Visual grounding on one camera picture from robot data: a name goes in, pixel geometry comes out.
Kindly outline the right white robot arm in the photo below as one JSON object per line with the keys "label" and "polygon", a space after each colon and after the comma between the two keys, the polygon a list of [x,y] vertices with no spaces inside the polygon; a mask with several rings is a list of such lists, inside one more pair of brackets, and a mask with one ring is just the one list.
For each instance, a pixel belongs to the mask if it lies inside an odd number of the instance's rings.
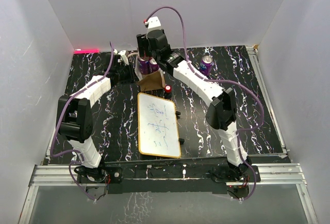
{"label": "right white robot arm", "polygon": [[206,122],[219,133],[226,150],[230,176],[242,181],[248,176],[248,154],[238,141],[236,100],[233,89],[223,89],[200,73],[186,56],[170,47],[163,29],[136,35],[140,56],[153,57],[160,69],[187,85],[205,103]]}

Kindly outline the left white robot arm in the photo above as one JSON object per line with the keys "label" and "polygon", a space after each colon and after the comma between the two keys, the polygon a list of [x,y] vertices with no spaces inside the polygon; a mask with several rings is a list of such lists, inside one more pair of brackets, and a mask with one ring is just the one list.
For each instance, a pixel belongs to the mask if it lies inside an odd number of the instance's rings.
{"label": "left white robot arm", "polygon": [[88,175],[95,182],[102,182],[107,170],[100,166],[102,156],[92,139],[92,107],[117,84],[134,82],[136,75],[129,60],[136,55],[125,50],[110,54],[105,66],[85,86],[58,100],[54,138],[60,134],[69,142],[70,151],[78,155],[83,167],[89,168]]}

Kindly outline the purple fanta can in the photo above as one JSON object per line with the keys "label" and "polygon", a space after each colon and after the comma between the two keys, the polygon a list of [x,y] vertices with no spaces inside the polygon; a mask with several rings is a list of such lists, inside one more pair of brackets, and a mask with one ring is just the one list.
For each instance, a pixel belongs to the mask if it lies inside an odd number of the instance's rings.
{"label": "purple fanta can", "polygon": [[213,66],[213,58],[209,55],[203,56],[200,61],[199,71],[204,76],[209,76]]}

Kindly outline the brown canvas bag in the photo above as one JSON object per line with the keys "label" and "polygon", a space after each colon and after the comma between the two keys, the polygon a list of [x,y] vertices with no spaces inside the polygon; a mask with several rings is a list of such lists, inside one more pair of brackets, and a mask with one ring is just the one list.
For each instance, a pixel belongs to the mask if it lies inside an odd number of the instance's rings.
{"label": "brown canvas bag", "polygon": [[160,69],[160,67],[159,70],[154,73],[149,73],[148,75],[142,75],[138,66],[138,58],[139,58],[139,53],[137,52],[130,53],[128,55],[129,62],[132,62],[135,68],[135,73],[138,79],[137,85],[140,87],[140,91],[146,92],[146,91],[163,89],[166,83],[164,79],[164,73]]}

